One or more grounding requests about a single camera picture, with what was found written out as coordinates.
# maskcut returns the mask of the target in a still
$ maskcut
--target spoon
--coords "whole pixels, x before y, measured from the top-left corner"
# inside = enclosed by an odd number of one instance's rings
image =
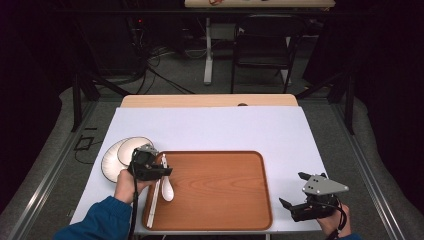
[[[162,155],[162,164],[164,168],[168,168],[168,163],[166,162],[165,153]],[[172,201],[174,198],[174,189],[172,189],[171,182],[169,182],[169,177],[164,176],[162,182],[162,196],[165,201]]]

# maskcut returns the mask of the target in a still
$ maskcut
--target gripper camera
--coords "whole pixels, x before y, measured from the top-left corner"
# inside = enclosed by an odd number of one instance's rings
[[[349,191],[349,187],[328,179],[325,173],[309,175],[300,172],[299,177],[307,181],[302,189],[307,196],[305,203],[293,206],[280,198],[295,222],[331,216],[339,206],[335,193]]]
[[[158,151],[151,144],[135,148],[128,171],[139,181],[158,180],[171,175],[172,168],[155,162]]]

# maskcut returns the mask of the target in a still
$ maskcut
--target white tabletop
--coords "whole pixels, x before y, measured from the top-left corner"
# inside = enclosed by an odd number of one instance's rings
[[[71,223],[81,221],[95,202],[113,195],[115,183],[101,171],[106,151],[122,139],[140,136],[150,139],[158,151],[259,152],[265,163],[273,215],[273,224],[263,233],[320,229],[313,220],[294,222],[278,199],[293,205],[303,203],[306,195],[301,189],[306,182],[297,173],[325,172],[304,112],[297,106],[117,108]],[[139,198],[135,233],[175,233],[150,232],[141,225],[146,193]]]
[[[209,8],[209,7],[310,7],[327,8],[334,7],[334,0],[224,0],[217,5],[211,5],[209,0],[185,0],[188,8]]]

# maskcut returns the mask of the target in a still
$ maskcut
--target white bowl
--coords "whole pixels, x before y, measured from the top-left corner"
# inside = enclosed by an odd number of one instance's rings
[[[102,160],[102,172],[103,175],[112,182],[118,181],[118,175],[122,169],[127,169],[127,166],[122,164],[118,160],[118,150],[121,145],[127,141],[127,139],[123,139],[117,143],[115,143],[112,147],[110,147]]]

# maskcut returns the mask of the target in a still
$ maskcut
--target person's arm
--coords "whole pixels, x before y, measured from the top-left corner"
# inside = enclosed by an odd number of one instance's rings
[[[342,204],[341,208],[346,213],[346,225],[342,229],[342,231],[339,233],[339,238],[343,240],[360,240],[361,237],[353,233],[352,234],[352,228],[350,226],[350,212],[349,207]],[[341,213],[340,211],[335,211],[333,215],[326,217],[326,218],[319,218],[317,219],[319,225],[321,226],[322,231],[326,236],[329,236],[335,229],[338,228],[340,223],[340,217]]]
[[[155,181],[138,182],[137,191]],[[114,197],[93,204],[85,218],[58,231],[54,239],[126,239],[130,227],[134,180],[127,170],[121,170]]]

